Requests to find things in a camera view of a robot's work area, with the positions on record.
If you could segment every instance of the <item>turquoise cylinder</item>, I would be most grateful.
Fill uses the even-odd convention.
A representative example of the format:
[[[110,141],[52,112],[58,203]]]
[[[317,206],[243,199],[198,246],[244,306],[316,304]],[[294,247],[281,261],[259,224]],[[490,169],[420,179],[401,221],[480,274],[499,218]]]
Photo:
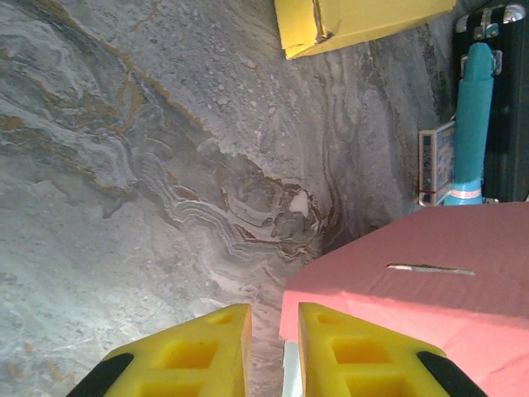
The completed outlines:
[[[493,82],[492,51],[484,43],[473,44],[457,98],[454,188],[445,205],[483,203],[481,178]]]

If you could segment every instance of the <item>swirled marble pattern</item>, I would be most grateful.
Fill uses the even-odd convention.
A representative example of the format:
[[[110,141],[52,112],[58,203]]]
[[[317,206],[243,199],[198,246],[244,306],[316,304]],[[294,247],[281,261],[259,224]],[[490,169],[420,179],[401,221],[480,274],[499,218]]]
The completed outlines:
[[[271,1],[1,1],[0,395],[237,302],[279,395],[285,281],[411,210],[475,3],[292,62]]]

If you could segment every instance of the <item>yellow box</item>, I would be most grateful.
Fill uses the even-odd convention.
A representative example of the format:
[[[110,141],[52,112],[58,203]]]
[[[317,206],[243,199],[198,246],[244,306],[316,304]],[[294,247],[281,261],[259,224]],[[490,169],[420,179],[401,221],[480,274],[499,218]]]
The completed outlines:
[[[379,39],[450,11],[456,0],[275,0],[287,59]]]

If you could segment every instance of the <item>pink foam board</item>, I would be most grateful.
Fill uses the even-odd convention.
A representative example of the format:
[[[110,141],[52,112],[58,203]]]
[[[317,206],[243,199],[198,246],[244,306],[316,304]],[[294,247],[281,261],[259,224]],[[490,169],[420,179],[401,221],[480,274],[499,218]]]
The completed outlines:
[[[280,336],[293,342],[300,302],[432,343],[491,396],[529,395],[529,203],[422,209],[314,261],[284,294]]]

